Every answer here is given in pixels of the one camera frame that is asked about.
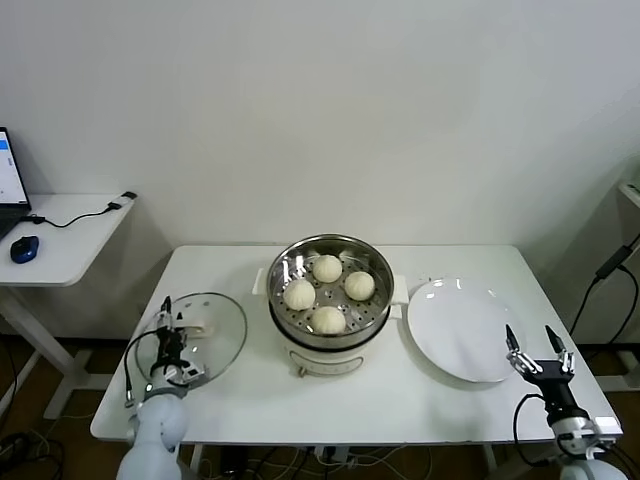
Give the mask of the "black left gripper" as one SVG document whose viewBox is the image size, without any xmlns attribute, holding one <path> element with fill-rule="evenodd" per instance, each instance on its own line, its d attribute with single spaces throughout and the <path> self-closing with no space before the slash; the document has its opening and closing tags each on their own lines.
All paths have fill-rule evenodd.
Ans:
<svg viewBox="0 0 640 480">
<path fill-rule="evenodd" d="M 158 368 L 173 366 L 183 370 L 186 367 L 186 361 L 181 358 L 181 352 L 185 347 L 182 321 L 181 312 L 173 318 L 172 299 L 166 296 L 157 316 Z"/>
</svg>

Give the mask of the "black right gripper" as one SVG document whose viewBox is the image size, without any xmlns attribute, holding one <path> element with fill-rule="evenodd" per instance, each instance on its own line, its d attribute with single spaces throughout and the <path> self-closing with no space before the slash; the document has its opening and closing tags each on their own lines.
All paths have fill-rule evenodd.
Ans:
<svg viewBox="0 0 640 480">
<path fill-rule="evenodd" d="M 570 418 L 589 419 L 586 410 L 578 406 L 569 387 L 575 373 L 574 353 L 567 350 L 559 335 L 545 326 L 548 340 L 558 360 L 533 360 L 520 349 L 515 333 L 509 324 L 505 325 L 507 360 L 522 375 L 523 379 L 536 386 L 545 403 L 547 424 Z"/>
</svg>

